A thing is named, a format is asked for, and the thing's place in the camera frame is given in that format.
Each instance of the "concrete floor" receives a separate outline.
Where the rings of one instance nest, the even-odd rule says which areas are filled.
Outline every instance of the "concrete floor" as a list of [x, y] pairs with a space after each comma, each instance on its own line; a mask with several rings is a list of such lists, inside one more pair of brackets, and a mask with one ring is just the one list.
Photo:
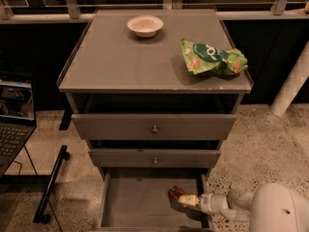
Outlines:
[[[0, 187], [0, 231], [89, 231], [97, 228], [103, 180], [93, 166], [87, 145], [73, 126], [59, 131], [63, 111], [38, 112], [38, 128], [27, 143], [39, 174], [49, 174], [62, 145], [64, 160], [46, 212], [48, 224], [33, 223], [42, 188]], [[309, 104], [293, 104], [278, 118], [267, 105], [241, 105], [237, 121], [222, 146], [222, 155], [208, 178], [208, 191], [230, 188], [255, 191], [265, 183], [281, 183], [309, 198]], [[24, 150], [16, 161], [21, 174], [34, 174]], [[7, 174], [18, 174], [13, 163]], [[248, 231], [247, 222], [212, 218], [215, 231]]]

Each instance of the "black laptop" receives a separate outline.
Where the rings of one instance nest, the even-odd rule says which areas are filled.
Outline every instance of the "black laptop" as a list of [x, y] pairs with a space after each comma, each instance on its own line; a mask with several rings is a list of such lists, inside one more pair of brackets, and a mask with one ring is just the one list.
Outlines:
[[0, 177], [36, 125], [31, 76], [0, 72]]

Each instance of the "bowl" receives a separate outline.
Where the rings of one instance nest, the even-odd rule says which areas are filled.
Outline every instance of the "bowl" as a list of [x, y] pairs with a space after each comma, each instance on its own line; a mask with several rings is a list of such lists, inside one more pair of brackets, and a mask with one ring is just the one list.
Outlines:
[[150, 38], [163, 27], [163, 21], [152, 15], [141, 15], [128, 21], [127, 27], [140, 38]]

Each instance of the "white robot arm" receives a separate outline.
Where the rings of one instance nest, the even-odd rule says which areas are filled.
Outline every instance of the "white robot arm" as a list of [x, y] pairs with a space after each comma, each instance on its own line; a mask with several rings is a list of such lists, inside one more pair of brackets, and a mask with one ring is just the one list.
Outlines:
[[184, 207], [228, 220], [248, 221], [250, 232], [309, 232], [309, 201], [280, 184], [265, 184], [256, 193], [231, 189], [227, 195], [188, 195], [170, 190]]

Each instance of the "chip bag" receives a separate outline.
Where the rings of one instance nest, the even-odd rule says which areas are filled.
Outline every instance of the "chip bag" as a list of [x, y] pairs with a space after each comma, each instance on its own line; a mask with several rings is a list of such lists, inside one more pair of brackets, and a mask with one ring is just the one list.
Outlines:
[[248, 68], [247, 59], [236, 48], [224, 51], [207, 44], [182, 39], [182, 51], [187, 69], [194, 74], [211, 72], [235, 75]]

